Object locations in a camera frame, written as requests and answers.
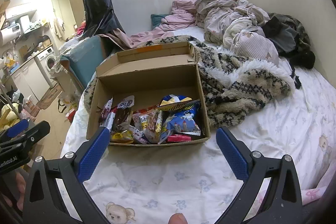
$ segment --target white bedsheet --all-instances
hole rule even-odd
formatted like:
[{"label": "white bedsheet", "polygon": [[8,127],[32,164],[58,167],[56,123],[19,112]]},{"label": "white bedsheet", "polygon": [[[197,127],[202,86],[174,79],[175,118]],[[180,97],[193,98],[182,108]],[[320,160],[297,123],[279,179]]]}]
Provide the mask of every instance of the white bedsheet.
[{"label": "white bedsheet", "polygon": [[[175,34],[190,34],[203,41],[202,31],[190,27]],[[279,66],[290,74],[286,60],[281,60]],[[296,74],[302,82],[300,90],[269,103],[230,130],[250,150],[258,150],[264,156],[291,155],[301,190],[305,190],[316,187],[330,161],[336,158],[336,90],[315,69],[298,68]],[[88,113],[82,97],[61,156],[76,151],[86,140],[87,123]],[[210,140],[197,145],[109,146],[84,185],[104,214],[109,202],[132,208],[135,216],[128,224],[167,223],[176,212],[183,213],[189,223],[212,224],[242,185],[216,144],[215,130],[212,129]],[[70,214],[78,217],[61,181],[59,187]],[[266,188],[267,184],[263,184],[249,216],[256,213]],[[313,199],[313,194],[309,191],[303,195]]]}]

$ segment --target floor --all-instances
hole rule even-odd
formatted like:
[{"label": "floor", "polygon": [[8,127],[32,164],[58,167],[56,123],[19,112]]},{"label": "floor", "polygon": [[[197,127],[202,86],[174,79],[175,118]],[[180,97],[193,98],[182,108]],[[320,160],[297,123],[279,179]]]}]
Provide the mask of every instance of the floor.
[{"label": "floor", "polygon": [[59,113],[57,107],[58,100],[55,99],[47,109],[41,109],[37,114],[35,124],[49,122],[50,133],[36,144],[33,159],[39,155],[46,160],[58,159],[61,154],[70,122],[65,117],[67,111]]}]

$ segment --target box lid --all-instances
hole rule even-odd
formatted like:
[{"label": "box lid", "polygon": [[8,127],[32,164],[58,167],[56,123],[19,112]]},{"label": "box lid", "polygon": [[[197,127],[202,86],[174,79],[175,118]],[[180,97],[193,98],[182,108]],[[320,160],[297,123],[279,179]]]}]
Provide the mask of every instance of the box lid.
[{"label": "box lid", "polygon": [[196,64],[194,46],[189,42],[159,44],[134,48],[114,54],[96,68],[98,77],[136,70]]}]

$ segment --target teal pillow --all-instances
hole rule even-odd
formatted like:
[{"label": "teal pillow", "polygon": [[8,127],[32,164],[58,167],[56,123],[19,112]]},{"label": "teal pillow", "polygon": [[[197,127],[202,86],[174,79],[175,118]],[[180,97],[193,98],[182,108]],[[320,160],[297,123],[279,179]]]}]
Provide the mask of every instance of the teal pillow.
[{"label": "teal pillow", "polygon": [[152,29],[154,29],[155,27],[158,27],[161,24],[161,19],[165,18],[168,15],[169,14],[164,14],[164,15],[155,15],[155,14],[152,14],[151,15]]}]

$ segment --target finger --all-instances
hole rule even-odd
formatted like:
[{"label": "finger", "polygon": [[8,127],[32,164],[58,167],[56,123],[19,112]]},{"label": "finger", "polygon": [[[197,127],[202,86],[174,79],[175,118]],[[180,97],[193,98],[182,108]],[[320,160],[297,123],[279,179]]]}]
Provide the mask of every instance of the finger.
[{"label": "finger", "polygon": [[170,217],[168,224],[188,224],[188,222],[183,214],[178,213]]},{"label": "finger", "polygon": [[26,191],[26,181],[19,172],[16,172],[16,185],[19,192],[24,194]]},{"label": "finger", "polygon": [[8,204],[9,207],[13,207],[13,203],[11,202],[11,200],[6,197],[5,195],[2,195],[4,200],[6,201],[6,203]]},{"label": "finger", "polygon": [[20,193],[20,197],[19,200],[16,203],[17,208],[22,212],[23,211],[23,198],[24,198],[24,194]]}]

